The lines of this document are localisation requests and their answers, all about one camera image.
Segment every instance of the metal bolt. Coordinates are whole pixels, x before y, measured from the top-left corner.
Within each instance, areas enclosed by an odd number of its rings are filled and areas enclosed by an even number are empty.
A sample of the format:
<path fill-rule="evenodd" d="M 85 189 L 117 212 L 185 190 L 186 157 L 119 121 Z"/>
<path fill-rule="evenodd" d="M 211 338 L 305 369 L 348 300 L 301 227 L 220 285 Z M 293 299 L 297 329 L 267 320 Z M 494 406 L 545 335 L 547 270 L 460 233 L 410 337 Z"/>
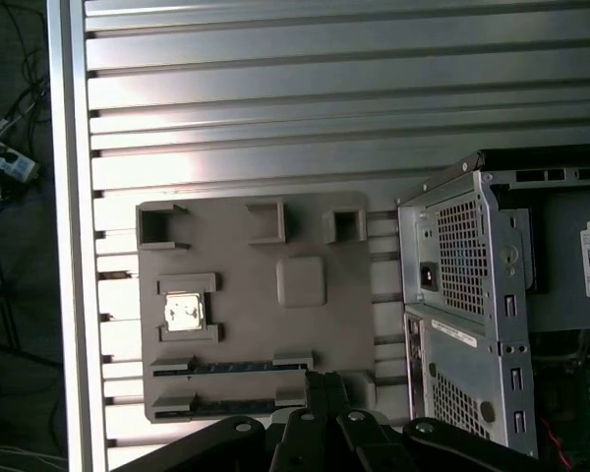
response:
<path fill-rule="evenodd" d="M 352 421 L 363 421 L 365 419 L 365 415 L 360 411 L 353 411 L 347 417 Z"/>
<path fill-rule="evenodd" d="M 415 426 L 415 429 L 417 431 L 419 431 L 420 433 L 432 433 L 435 430 L 435 427 L 433 425 L 431 425 L 430 423 L 418 423 Z"/>

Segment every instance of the red wire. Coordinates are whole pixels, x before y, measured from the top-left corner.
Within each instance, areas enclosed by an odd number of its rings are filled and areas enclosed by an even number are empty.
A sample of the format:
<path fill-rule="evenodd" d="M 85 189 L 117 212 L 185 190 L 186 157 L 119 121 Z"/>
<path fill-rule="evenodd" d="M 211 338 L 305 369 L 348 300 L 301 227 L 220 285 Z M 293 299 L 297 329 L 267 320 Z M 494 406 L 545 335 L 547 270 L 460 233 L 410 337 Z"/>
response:
<path fill-rule="evenodd" d="M 540 418 L 540 421 L 542 422 L 544 427 L 547 429 L 547 433 L 549 433 L 549 438 L 555 444 L 555 446 L 558 448 L 558 455 L 560 456 L 561 463 L 563 464 L 563 466 L 565 467 L 566 470 L 572 470 L 572 464 L 570 464 L 570 461 L 568 459 L 566 459 L 566 457 L 563 455 L 563 452 L 561 451 L 561 442 L 553 434 L 553 431 L 551 430 L 551 426 L 549 425 L 549 423 L 546 420 L 544 420 L 542 418 Z"/>

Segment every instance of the circuit board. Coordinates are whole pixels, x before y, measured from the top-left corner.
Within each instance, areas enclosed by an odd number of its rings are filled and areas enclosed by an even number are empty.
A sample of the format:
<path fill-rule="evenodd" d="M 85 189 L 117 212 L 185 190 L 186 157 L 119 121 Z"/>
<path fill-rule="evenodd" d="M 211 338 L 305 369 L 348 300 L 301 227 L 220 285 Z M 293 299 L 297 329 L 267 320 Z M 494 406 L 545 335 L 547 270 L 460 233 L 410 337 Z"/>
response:
<path fill-rule="evenodd" d="M 541 458 L 560 470 L 590 471 L 590 331 L 585 336 L 580 356 L 534 364 Z"/>

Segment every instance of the black cable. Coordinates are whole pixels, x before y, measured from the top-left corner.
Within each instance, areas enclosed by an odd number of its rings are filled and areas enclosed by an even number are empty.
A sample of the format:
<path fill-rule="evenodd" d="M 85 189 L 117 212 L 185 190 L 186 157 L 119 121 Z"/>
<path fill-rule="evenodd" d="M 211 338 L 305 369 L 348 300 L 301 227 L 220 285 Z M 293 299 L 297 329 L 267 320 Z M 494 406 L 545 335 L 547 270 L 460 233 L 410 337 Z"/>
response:
<path fill-rule="evenodd" d="M 22 30 L 20 29 L 20 25 L 18 24 L 18 21 L 16 20 L 15 15 L 11 11 L 9 4 L 5 0 L 1 0 L 0 3 L 4 7 L 4 9 L 7 11 L 9 18 L 11 19 L 11 23 L 13 24 L 13 28 L 15 28 L 15 30 L 16 30 L 16 34 L 18 35 L 18 40 L 20 41 L 20 47 L 22 47 L 22 52 L 24 53 L 25 63 L 27 65 L 27 72 L 29 73 L 29 77 L 32 77 L 32 70 L 30 69 L 29 61 L 27 60 L 27 58 L 29 57 L 29 52 L 27 50 L 27 45 L 25 44 L 25 41 L 24 41 L 24 35 L 22 34 Z"/>
<path fill-rule="evenodd" d="M 0 352 L 4 352 L 6 354 L 10 354 L 14 357 L 18 357 L 20 359 L 25 359 L 27 361 L 31 361 L 35 364 L 45 367 L 51 367 L 53 369 L 57 369 L 58 371 L 63 371 L 63 362 L 61 361 L 53 361 L 50 359 L 45 359 L 40 356 L 36 356 L 34 354 L 29 354 L 28 352 L 22 351 L 20 349 L 14 349 L 13 347 L 5 346 L 0 344 Z"/>
<path fill-rule="evenodd" d="M 25 90 L 23 90 L 16 98 L 16 101 L 14 101 L 13 104 L 9 107 L 9 110 L 7 110 L 7 112 L 5 113 L 4 119 L 7 121 L 11 121 L 14 118 L 16 111 L 19 111 L 20 114 L 23 114 L 24 111 L 20 109 L 20 105 L 25 100 L 25 98 L 27 98 L 30 94 L 36 92 L 45 80 L 45 78 L 40 79 L 37 83 L 31 84 Z"/>
<path fill-rule="evenodd" d="M 41 393 L 46 393 L 48 390 L 54 388 L 57 383 L 63 379 L 63 373 L 59 372 L 55 376 L 55 378 L 50 382 L 48 385 L 41 386 L 40 388 L 35 388 L 32 390 L 23 390 L 23 391 L 4 391 L 3 385 L 0 382 L 0 399 L 2 398 L 13 398 L 13 397 L 21 397 L 21 396 L 34 396 L 39 395 Z"/>
<path fill-rule="evenodd" d="M 4 3 L 5 2 L 0 1 L 0 7 L 3 7 Z M 35 8 L 32 8 L 32 7 L 25 7 L 24 5 L 17 5 L 15 3 L 7 3 L 7 5 L 12 10 L 21 10 L 23 12 L 33 13 L 35 15 L 40 16 L 42 18 L 42 20 L 44 21 L 44 28 L 45 28 L 45 19 L 43 17 L 43 14 L 39 10 L 36 10 Z"/>
<path fill-rule="evenodd" d="M 33 51 L 29 51 L 27 56 L 22 61 L 22 65 L 20 66 L 20 72 L 22 73 L 22 77 L 24 78 L 25 82 L 29 84 L 30 87 L 32 87 L 33 84 L 39 81 L 39 77 L 37 76 L 37 55 L 40 52 L 41 49 L 39 49 L 38 47 Z M 30 77 L 26 69 L 26 64 L 30 63 L 30 59 L 32 59 L 32 67 L 30 69 L 34 73 L 34 77 Z"/>
<path fill-rule="evenodd" d="M 29 117 L 27 119 L 27 144 L 29 146 L 29 156 L 35 162 L 37 162 L 37 157 L 35 155 L 35 136 L 38 123 L 37 120 L 41 111 L 41 107 L 47 99 L 48 92 L 48 88 L 42 91 L 42 93 L 37 98 L 37 101 L 33 104 L 33 108 L 30 111 Z"/>

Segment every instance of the horizontal slot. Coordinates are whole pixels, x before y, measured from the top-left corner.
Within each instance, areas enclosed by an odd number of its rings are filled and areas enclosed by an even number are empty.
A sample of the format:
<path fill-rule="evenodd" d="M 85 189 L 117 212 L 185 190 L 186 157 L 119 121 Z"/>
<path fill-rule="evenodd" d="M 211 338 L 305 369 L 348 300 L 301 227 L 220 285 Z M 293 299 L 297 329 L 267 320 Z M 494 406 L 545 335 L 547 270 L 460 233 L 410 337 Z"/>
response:
<path fill-rule="evenodd" d="M 549 169 L 547 170 L 547 179 L 548 180 L 565 180 L 566 175 L 563 169 Z"/>
<path fill-rule="evenodd" d="M 546 176 L 544 170 L 516 170 L 516 182 L 544 182 Z"/>
<path fill-rule="evenodd" d="M 179 410 L 156 411 L 155 419 L 201 419 L 233 415 L 270 415 L 277 409 L 275 400 L 270 398 L 215 402 L 190 401 L 190 407 L 187 409 L 182 407 Z"/>
<path fill-rule="evenodd" d="M 153 371 L 154 377 L 208 376 L 218 374 L 252 374 L 258 372 L 303 371 L 306 364 L 274 365 L 272 361 L 221 362 L 215 364 L 189 365 L 187 369 L 161 369 Z"/>

